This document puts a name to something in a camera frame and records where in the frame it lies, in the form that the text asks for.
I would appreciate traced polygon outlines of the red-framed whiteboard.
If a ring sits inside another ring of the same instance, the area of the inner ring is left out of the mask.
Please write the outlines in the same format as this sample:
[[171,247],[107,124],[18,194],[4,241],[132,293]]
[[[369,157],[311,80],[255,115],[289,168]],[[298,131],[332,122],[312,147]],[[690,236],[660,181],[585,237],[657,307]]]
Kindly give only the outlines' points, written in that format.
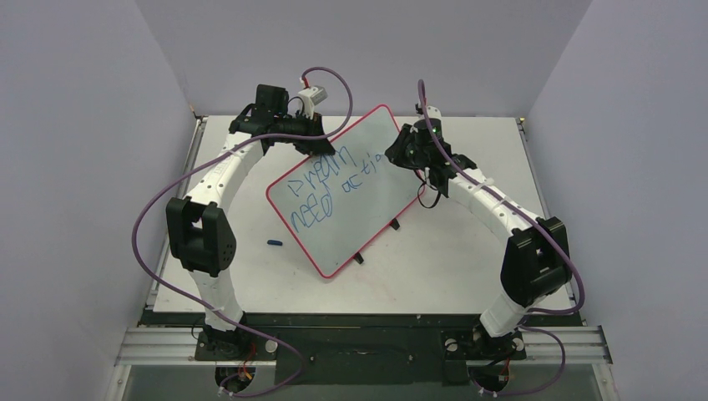
[[332,138],[334,155],[311,156],[267,187],[271,207],[321,277],[355,261],[416,201],[419,179],[384,155],[398,134],[380,104]]

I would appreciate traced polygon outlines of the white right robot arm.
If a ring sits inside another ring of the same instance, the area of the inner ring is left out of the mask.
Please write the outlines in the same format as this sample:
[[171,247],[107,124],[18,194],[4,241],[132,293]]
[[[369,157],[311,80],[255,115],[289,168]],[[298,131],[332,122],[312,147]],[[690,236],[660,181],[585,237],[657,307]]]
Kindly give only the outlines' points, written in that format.
[[442,122],[404,124],[385,156],[415,171],[440,195],[477,217],[505,246],[501,293],[480,316],[471,334],[473,350],[491,357],[523,317],[573,276],[565,261],[567,232],[557,218],[525,210],[500,191],[475,162],[454,154],[442,136]]

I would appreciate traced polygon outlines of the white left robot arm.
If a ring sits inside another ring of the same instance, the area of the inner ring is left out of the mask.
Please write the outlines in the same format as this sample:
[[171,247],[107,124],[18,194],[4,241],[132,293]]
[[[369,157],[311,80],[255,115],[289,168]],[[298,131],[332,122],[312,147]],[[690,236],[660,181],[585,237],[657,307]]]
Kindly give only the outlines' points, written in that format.
[[166,206],[170,252],[194,280],[206,302],[205,345],[229,359],[243,357],[251,335],[236,325],[245,313],[236,300],[229,272],[237,242],[227,208],[252,168],[276,143],[291,143],[303,155],[333,155],[315,107],[327,97],[321,86],[298,93],[301,109],[288,112],[290,100],[282,87],[258,85],[255,101],[230,123],[219,162],[182,198]]

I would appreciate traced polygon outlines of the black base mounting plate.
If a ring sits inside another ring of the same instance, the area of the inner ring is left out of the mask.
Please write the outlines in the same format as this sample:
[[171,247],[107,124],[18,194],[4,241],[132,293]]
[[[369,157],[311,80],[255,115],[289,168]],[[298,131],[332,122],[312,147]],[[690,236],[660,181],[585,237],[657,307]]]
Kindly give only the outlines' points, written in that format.
[[502,338],[477,332],[477,314],[271,314],[249,317],[249,351],[230,358],[205,345],[204,318],[150,314],[127,332],[119,361],[138,366],[211,367],[223,393],[279,385],[474,383],[503,388],[513,363],[574,361],[579,319],[531,317]]

